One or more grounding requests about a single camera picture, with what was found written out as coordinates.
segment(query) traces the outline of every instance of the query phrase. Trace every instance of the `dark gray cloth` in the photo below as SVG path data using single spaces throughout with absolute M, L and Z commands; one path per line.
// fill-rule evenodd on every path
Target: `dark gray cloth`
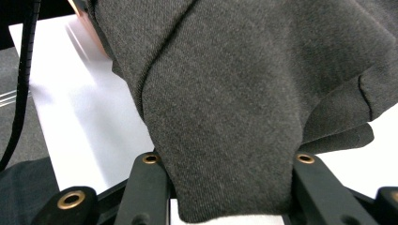
M 59 192 L 50 158 L 18 163 L 0 173 L 0 224 L 30 224 Z
M 286 212 L 299 147 L 369 142 L 398 100 L 392 1 L 89 5 L 188 222 Z
M 326 153 L 335 150 L 361 148 L 374 139 L 372 128 L 368 124 L 349 129 L 342 133 L 304 143 L 299 151 L 312 154 Z

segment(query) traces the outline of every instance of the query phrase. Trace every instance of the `brass insert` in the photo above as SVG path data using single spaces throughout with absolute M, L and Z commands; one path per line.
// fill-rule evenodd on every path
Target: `brass insert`
M 391 193 L 391 195 L 392 195 L 392 198 L 393 198 L 396 202 L 398 202 L 398 191 L 393 191 L 393 192 Z
M 161 160 L 160 157 L 156 156 L 156 155 L 147 155 L 143 158 L 143 162 L 146 164 L 154 164 L 157 161 Z
M 315 162 L 315 159 L 313 157 L 310 157 L 305 154 L 298 154 L 297 159 L 298 159 L 298 161 L 300 161 L 302 163 L 306 163 L 306 164 L 313 164 Z
M 71 209 L 82 203 L 84 198 L 85 194 L 81 190 L 71 191 L 62 196 L 62 198 L 58 200 L 57 205 L 60 209 Z

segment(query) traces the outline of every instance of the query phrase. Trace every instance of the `dark gray floor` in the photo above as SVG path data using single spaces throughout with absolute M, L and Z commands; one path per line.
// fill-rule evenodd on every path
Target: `dark gray floor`
M 0 96 L 16 89 L 18 76 L 18 54 L 15 48 L 0 51 Z M 15 102 L 0 107 L 0 156 L 8 144 L 14 118 Z M 32 98 L 28 99 L 23 133 L 8 166 L 20 161 L 48 156 L 47 147 L 38 122 Z

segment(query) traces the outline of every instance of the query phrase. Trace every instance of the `white surface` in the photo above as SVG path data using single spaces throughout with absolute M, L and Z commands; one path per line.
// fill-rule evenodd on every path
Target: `white surface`
M 10 26 L 17 50 L 22 26 Z M 97 193 L 127 179 L 153 151 L 126 83 L 76 16 L 38 22 L 30 89 L 59 188 Z
M 20 25 L 10 27 L 17 49 Z M 126 84 L 111 71 L 75 16 L 38 23 L 31 91 L 61 189 L 97 192 L 126 179 L 133 160 L 152 151 Z M 398 105 L 371 123 L 375 140 L 361 148 L 319 155 L 347 187 L 370 197 L 398 186 Z M 172 201 L 172 224 L 178 219 Z M 283 224 L 280 217 L 224 217 L 216 224 Z

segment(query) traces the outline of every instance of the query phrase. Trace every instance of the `black cable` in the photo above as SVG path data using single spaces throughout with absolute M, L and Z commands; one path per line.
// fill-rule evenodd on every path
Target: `black cable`
M 6 151 L 0 161 L 0 172 L 9 163 L 12 154 L 17 147 L 18 140 L 23 131 L 23 122 L 26 112 L 26 102 L 29 92 L 30 67 L 32 64 L 33 40 L 35 38 L 36 22 L 40 9 L 40 0 L 33 0 L 26 11 L 23 23 L 23 39 L 21 44 L 21 56 L 18 70 L 17 99 L 15 103 L 14 122 L 12 123 L 11 136 Z

